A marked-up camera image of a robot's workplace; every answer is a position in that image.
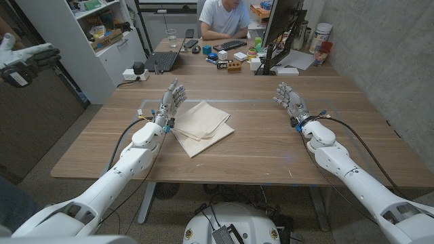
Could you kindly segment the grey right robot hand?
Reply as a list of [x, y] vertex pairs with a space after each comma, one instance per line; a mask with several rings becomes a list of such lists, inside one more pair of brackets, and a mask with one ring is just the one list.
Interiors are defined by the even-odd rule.
[[274, 101], [282, 105], [299, 125], [311, 116], [304, 100], [288, 84], [279, 84], [276, 91], [277, 97], [273, 98]]

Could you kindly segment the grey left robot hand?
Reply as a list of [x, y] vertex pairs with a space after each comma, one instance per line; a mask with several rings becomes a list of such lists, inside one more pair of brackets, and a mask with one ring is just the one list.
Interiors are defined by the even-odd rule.
[[178, 80], [174, 79], [164, 92], [159, 103], [153, 122], [163, 127], [175, 116], [178, 107], [186, 100], [184, 85], [177, 86]]

